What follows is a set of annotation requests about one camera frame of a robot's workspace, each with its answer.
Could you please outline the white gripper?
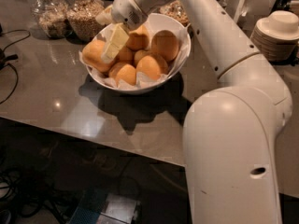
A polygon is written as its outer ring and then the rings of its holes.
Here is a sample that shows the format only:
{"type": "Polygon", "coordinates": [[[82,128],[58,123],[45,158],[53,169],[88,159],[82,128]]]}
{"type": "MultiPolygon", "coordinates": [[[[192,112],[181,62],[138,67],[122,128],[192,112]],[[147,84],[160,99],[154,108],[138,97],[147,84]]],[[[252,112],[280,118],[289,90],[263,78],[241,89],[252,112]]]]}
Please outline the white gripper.
{"type": "Polygon", "coordinates": [[[111,63],[117,57],[129,39],[129,30],[137,29],[147,20],[149,14],[173,1],[114,0],[112,6],[101,11],[95,19],[100,25],[108,25],[101,32],[105,39],[101,54],[103,62],[111,63]]]}

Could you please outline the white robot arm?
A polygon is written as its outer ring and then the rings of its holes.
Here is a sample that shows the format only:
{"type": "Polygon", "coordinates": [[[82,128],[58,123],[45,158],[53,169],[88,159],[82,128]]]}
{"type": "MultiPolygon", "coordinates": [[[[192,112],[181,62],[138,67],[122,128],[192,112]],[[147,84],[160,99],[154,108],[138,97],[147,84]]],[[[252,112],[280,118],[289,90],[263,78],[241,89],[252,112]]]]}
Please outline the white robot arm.
{"type": "MultiPolygon", "coordinates": [[[[134,30],[173,0],[114,0],[101,24],[134,30]]],[[[282,224],[275,143],[292,96],[273,66],[216,0],[179,0],[220,87],[184,120],[192,224],[282,224]]]]}

